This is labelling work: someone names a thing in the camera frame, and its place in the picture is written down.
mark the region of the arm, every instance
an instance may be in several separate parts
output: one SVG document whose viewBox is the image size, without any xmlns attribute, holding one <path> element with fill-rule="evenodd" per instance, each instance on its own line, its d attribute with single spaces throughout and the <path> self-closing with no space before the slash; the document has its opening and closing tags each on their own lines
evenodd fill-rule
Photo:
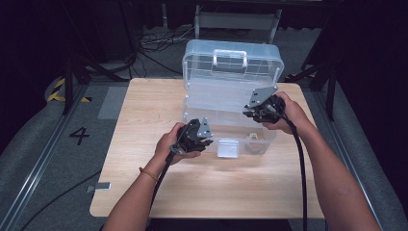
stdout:
<svg viewBox="0 0 408 231">
<path fill-rule="evenodd" d="M 162 136 L 156 146 L 155 154 L 144 170 L 158 177 L 166 164 L 170 146 L 176 143 L 177 131 L 183 127 L 177 123 L 169 133 Z M 185 158 L 199 156 L 199 152 L 191 152 L 185 156 L 175 155 L 172 164 Z M 126 193 L 117 201 L 108 216 L 103 230 L 145 230 L 150 213 L 150 204 L 156 186 L 156 181 L 150 175 L 141 173 Z"/>
<path fill-rule="evenodd" d="M 348 169 L 327 145 L 318 129 L 310 122 L 300 106 L 284 92 L 278 92 L 286 103 L 286 114 L 309 154 L 315 176 L 321 210 L 331 230 L 380 230 L 373 218 L 366 198 Z M 264 123 L 268 129 L 290 133 L 283 119 Z"/>
</svg>

